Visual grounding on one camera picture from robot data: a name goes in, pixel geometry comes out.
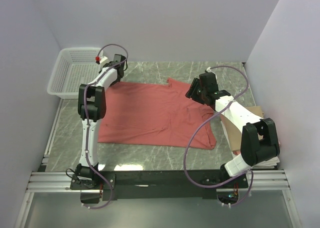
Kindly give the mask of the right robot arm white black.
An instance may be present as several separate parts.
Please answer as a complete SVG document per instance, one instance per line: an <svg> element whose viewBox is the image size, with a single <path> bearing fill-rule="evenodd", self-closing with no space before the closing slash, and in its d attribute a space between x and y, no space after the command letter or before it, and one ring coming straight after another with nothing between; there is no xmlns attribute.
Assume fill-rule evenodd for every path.
<svg viewBox="0 0 320 228"><path fill-rule="evenodd" d="M274 121L255 115L228 91L219 90L214 73L194 78L185 96L212 107L215 114L224 116L241 133L240 154L220 168L219 181L224 187L233 186L238 175L280 154Z"/></svg>

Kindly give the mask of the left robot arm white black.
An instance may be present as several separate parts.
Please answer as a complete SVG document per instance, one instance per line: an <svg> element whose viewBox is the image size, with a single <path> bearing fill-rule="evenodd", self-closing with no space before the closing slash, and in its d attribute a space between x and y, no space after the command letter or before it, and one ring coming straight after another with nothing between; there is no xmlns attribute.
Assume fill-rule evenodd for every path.
<svg viewBox="0 0 320 228"><path fill-rule="evenodd" d="M97 56L100 67L98 76L88 84L81 84L78 91L77 111L82 122L82 148L75 175L89 189L100 182L98 175L98 134L101 121L107 112L106 90L119 82L128 67L127 57L115 54L108 62L105 56Z"/></svg>

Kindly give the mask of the red t-shirt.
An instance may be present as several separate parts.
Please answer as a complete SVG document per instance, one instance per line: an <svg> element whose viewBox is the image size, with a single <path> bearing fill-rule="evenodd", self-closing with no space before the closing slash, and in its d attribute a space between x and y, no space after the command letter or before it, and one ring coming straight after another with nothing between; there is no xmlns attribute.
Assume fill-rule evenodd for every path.
<svg viewBox="0 0 320 228"><path fill-rule="evenodd" d="M212 150L216 138L210 124L193 133L213 110L188 99L190 85L172 78L167 84L119 82L105 93L106 114L99 143L185 147Z"/></svg>

